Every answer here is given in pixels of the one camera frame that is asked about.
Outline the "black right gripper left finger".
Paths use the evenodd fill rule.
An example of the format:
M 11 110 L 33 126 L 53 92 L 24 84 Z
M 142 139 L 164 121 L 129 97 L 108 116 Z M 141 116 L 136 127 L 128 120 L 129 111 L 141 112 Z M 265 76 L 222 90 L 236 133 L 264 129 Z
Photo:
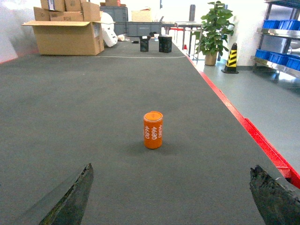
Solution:
M 79 225 L 82 222 L 94 179 L 94 169 L 88 163 L 76 181 L 41 220 L 41 225 Z

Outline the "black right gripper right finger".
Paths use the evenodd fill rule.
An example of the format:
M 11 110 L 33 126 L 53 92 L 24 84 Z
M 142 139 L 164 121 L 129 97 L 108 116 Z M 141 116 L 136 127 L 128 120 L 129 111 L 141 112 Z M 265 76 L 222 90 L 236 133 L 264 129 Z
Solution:
M 300 189 L 257 165 L 250 169 L 249 188 L 266 225 L 300 223 Z

